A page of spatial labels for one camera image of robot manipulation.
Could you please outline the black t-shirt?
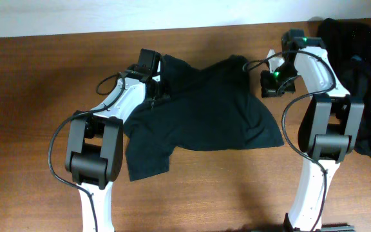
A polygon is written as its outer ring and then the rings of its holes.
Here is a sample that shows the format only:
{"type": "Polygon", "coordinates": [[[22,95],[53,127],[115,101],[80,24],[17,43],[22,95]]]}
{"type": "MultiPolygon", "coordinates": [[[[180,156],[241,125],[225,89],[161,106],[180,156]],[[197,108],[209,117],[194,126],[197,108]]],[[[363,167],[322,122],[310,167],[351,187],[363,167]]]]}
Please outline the black t-shirt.
{"type": "Polygon", "coordinates": [[[176,147],[218,151],[284,144],[273,115],[249,89],[244,56],[231,55],[201,70],[170,55],[164,60],[162,80],[170,97],[137,106],[124,123],[131,181],[169,171],[176,147]]]}

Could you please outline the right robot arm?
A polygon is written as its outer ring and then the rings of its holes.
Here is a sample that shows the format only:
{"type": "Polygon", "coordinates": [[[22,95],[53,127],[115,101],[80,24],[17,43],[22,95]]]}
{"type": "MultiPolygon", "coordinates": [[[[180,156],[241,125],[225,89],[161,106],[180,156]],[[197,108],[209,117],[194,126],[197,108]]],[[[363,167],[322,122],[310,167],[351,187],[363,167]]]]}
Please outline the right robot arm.
{"type": "Polygon", "coordinates": [[[364,110],[361,99],[351,96],[336,77],[322,39],[290,29],[281,38],[282,51],[270,50],[261,73],[262,97],[281,97],[295,91],[294,81],[302,77],[307,93],[292,100],[310,98],[298,131],[302,156],[300,183],[294,203],[285,214],[283,230],[354,231],[354,226],[324,226],[322,214],[330,183],[345,156],[355,146],[364,110]]]}

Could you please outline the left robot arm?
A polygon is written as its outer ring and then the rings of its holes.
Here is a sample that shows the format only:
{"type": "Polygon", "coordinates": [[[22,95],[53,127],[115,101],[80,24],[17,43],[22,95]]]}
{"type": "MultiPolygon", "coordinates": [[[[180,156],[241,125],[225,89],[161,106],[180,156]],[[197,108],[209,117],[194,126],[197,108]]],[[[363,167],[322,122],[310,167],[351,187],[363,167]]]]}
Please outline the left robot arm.
{"type": "Polygon", "coordinates": [[[83,231],[114,230],[111,192],[122,166],[123,125],[143,102],[167,97],[165,64],[162,54],[141,49],[137,63],[113,76],[99,105],[73,114],[65,168],[80,193],[83,231]]]}

